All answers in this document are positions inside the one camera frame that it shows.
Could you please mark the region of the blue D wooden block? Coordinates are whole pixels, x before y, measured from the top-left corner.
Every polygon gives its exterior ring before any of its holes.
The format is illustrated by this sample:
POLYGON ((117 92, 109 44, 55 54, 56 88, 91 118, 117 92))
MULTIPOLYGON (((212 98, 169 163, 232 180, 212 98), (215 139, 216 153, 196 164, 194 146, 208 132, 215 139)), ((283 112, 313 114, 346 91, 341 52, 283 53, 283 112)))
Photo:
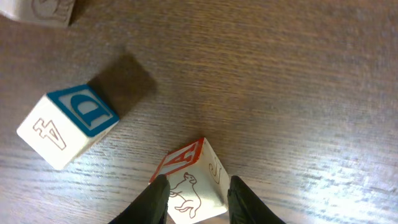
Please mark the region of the blue D wooden block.
POLYGON ((46 93, 16 132, 54 169, 101 140, 119 116, 87 84, 46 93))

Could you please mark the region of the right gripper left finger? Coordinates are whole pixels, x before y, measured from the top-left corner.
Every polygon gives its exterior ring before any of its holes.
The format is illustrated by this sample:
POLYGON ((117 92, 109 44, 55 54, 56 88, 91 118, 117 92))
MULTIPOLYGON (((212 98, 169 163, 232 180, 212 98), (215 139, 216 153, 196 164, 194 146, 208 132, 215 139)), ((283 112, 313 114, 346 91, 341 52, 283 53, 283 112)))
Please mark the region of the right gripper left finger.
POLYGON ((158 175, 130 205, 109 224, 165 224, 170 193, 166 175, 158 175))

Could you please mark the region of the Y letter wooden block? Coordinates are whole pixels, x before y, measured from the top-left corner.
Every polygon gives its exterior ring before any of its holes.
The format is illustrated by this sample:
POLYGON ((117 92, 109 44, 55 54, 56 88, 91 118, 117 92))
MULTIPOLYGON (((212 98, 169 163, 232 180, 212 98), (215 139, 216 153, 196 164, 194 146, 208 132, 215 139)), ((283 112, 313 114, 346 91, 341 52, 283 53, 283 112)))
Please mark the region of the Y letter wooden block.
POLYGON ((75 0, 1 0, 1 15, 17 22, 67 27, 75 0))

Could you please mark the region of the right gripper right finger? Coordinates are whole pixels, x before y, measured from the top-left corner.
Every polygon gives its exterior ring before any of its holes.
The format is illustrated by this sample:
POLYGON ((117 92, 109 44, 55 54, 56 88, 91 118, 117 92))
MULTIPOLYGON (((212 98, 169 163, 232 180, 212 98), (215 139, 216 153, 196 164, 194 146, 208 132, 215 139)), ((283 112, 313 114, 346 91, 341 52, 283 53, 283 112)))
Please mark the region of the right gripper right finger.
POLYGON ((285 224, 236 175, 231 177, 227 198, 230 224, 285 224))

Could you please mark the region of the red A number wooden block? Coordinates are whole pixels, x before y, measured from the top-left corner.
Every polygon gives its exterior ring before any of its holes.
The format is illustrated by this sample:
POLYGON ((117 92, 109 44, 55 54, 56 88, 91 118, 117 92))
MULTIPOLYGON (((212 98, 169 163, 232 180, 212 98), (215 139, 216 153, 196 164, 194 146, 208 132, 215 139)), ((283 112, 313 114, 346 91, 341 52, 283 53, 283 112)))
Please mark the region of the red A number wooden block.
POLYGON ((175 223, 197 223, 228 211, 229 175, 206 138, 169 152, 150 178, 170 183, 168 214, 175 223))

